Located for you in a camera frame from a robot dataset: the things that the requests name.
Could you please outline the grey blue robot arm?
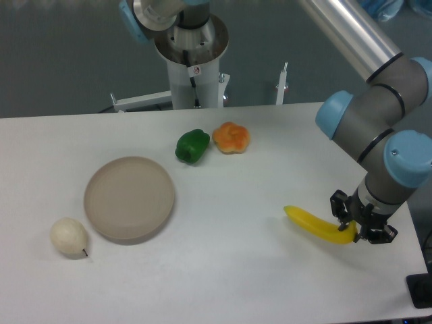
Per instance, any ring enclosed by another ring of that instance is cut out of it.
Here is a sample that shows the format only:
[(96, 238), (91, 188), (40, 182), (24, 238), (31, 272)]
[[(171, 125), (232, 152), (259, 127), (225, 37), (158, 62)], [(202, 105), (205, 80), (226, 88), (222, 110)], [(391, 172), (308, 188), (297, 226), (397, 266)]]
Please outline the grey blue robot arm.
[[(337, 234), (354, 241), (393, 241), (388, 219), (431, 178), (431, 139), (394, 124), (431, 97), (431, 62), (407, 58), (355, 1), (302, 1), (301, 7), (369, 85), (354, 96), (339, 91), (320, 107), (321, 131), (367, 174), (352, 195), (336, 191)], [(140, 43), (154, 41), (168, 67), (176, 109), (223, 106), (219, 58), (228, 44), (224, 23), (208, 1), (120, 1), (119, 14)]]

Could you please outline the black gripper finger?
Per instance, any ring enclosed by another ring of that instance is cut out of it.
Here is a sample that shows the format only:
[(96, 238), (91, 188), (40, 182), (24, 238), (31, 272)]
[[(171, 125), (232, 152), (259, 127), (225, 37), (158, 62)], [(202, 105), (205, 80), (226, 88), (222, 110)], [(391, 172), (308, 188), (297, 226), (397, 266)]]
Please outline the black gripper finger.
[(340, 223), (338, 227), (340, 232), (344, 231), (349, 224), (349, 214), (346, 207), (347, 200), (348, 196), (341, 190), (336, 190), (330, 197), (331, 212)]
[(371, 229), (369, 226), (363, 225), (360, 231), (355, 235), (353, 242), (357, 243), (364, 240), (370, 244), (389, 244), (397, 235), (398, 231), (387, 224), (385, 224), (382, 229)]

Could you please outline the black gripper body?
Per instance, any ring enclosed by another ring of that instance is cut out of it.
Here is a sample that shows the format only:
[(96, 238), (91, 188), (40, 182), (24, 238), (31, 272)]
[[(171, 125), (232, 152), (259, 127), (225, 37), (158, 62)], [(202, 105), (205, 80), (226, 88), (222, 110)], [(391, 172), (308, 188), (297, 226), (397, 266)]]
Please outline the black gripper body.
[(348, 197), (346, 206), (348, 214), (360, 226), (360, 233), (382, 232), (387, 225), (387, 216), (377, 214), (373, 211), (375, 206), (360, 199), (359, 189)]

